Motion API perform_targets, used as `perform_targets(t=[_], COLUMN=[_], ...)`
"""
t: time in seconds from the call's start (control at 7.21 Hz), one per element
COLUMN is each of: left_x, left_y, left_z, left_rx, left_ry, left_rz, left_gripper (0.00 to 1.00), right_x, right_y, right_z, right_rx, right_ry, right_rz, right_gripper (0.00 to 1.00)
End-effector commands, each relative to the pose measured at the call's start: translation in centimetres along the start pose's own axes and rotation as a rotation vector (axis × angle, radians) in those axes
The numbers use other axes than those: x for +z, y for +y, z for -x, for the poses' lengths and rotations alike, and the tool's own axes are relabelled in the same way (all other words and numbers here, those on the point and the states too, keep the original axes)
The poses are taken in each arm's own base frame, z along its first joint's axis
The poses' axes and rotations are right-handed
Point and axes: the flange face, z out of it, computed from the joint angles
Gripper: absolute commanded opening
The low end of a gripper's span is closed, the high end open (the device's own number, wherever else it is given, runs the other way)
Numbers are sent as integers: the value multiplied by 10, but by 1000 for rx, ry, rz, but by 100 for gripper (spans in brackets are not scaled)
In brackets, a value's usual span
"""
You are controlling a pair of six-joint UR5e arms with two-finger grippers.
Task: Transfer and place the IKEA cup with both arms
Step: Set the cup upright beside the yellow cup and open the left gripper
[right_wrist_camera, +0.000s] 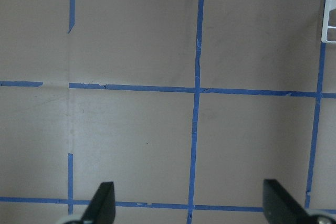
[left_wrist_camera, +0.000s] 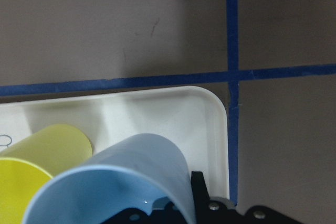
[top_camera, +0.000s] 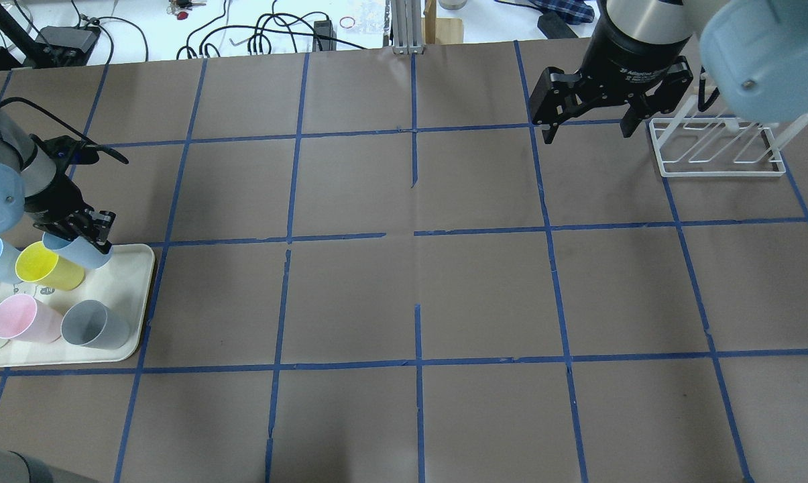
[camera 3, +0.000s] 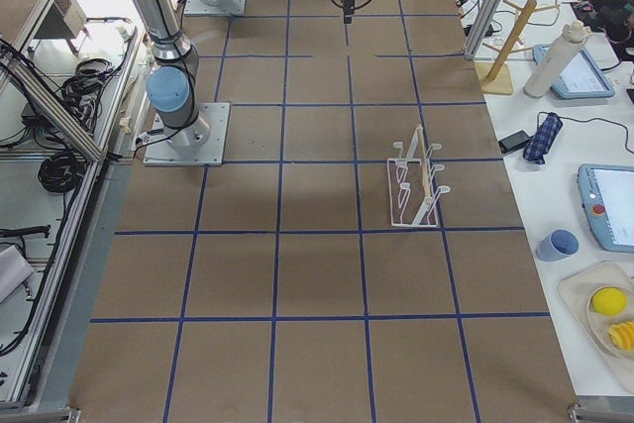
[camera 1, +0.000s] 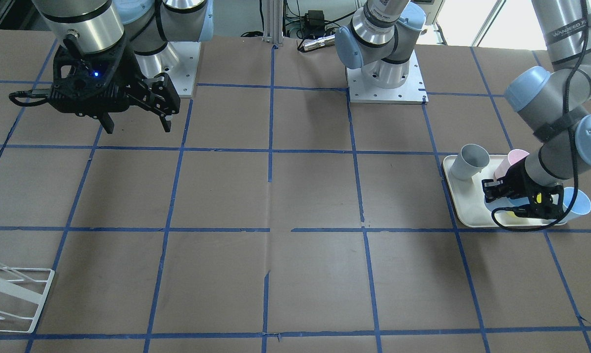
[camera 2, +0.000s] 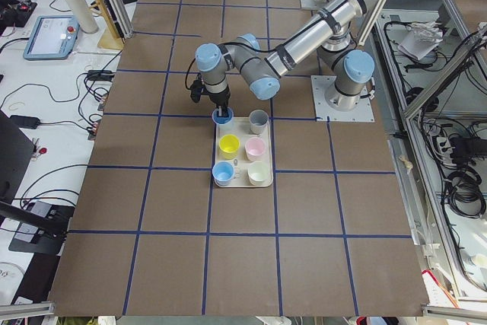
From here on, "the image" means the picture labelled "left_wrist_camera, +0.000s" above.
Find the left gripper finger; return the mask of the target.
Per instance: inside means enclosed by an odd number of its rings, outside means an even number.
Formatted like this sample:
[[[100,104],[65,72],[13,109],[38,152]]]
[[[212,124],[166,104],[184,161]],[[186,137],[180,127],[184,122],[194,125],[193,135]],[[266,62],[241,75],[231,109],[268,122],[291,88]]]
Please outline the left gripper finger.
[[[191,186],[195,208],[207,208],[210,197],[202,172],[192,171]]]

